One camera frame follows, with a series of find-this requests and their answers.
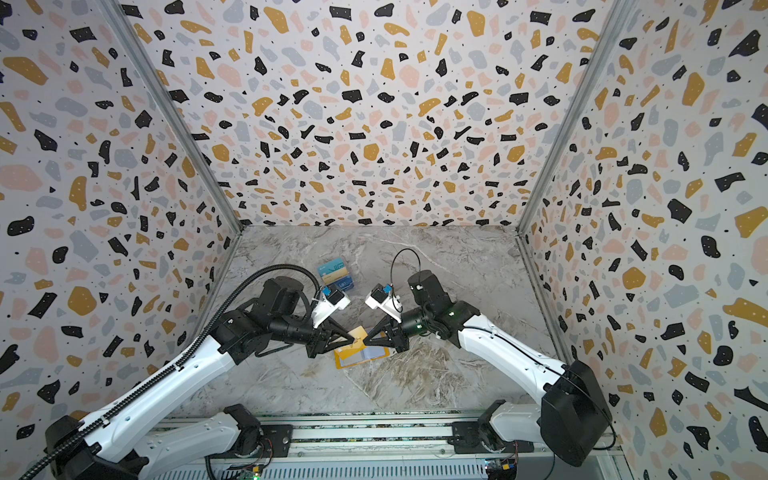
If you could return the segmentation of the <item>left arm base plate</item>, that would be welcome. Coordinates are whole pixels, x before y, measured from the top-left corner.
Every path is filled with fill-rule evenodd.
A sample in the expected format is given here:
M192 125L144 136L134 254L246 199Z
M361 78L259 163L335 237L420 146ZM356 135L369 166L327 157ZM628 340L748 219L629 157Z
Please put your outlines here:
M286 458L292 444L293 430L290 424L246 427L239 434L231 452L239 458L250 458L251 462L256 459Z

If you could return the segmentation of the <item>yellow card holder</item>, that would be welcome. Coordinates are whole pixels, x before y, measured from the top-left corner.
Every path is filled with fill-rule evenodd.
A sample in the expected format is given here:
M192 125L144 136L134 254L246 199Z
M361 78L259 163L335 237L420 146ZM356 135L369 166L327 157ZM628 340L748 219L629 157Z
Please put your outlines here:
M392 350L380 346L366 346L363 337L355 338L350 345L342 346L333 351L336 368L350 368L363 363L385 359L392 355Z

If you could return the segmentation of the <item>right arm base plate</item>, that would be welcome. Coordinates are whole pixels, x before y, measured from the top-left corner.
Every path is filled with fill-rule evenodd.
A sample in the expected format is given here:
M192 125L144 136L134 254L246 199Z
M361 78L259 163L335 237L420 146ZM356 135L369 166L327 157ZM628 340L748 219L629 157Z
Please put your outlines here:
M487 424L478 419L451 424L447 440L457 454L505 454L532 453L534 444L529 441L504 441Z

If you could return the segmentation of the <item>gold credit card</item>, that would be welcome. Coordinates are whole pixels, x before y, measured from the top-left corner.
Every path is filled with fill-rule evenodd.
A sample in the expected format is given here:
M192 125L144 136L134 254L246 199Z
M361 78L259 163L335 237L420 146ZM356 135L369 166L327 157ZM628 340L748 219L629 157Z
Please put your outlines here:
M349 331L353 337L353 342L349 345L350 349L360 350L365 348L364 339L367 337L367 331L363 326L357 326Z

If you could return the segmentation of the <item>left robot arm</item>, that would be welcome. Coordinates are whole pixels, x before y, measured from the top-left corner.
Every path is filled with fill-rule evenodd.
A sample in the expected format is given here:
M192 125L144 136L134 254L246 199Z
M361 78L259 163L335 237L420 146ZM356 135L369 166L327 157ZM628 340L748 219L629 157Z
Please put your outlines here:
M335 286L313 296L285 276L265 281L259 296L238 308L231 294L204 332L169 364L105 407L77 420L66 415L45 432L46 455L24 473L50 469L57 479L151 479L193 460L229 453L273 458L275 441L246 407L165 432L155 426L194 393L251 357L302 345L314 358L354 339L334 319L350 300Z

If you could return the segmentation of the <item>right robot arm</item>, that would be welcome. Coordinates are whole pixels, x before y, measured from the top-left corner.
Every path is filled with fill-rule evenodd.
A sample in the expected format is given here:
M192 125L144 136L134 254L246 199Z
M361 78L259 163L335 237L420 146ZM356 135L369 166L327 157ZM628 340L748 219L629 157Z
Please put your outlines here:
M587 364L566 364L527 346L475 306L452 300L429 270L411 275L408 287L416 303L411 310L402 306L390 285L378 284L368 294L366 305L384 316L365 345L402 353L411 338L432 333L493 365L535 402L519 408L495 401L477 420L455 430L451 442L457 451L503 453L515 442L542 443L556 458L579 467L598 450L604 432L614 427L605 395Z

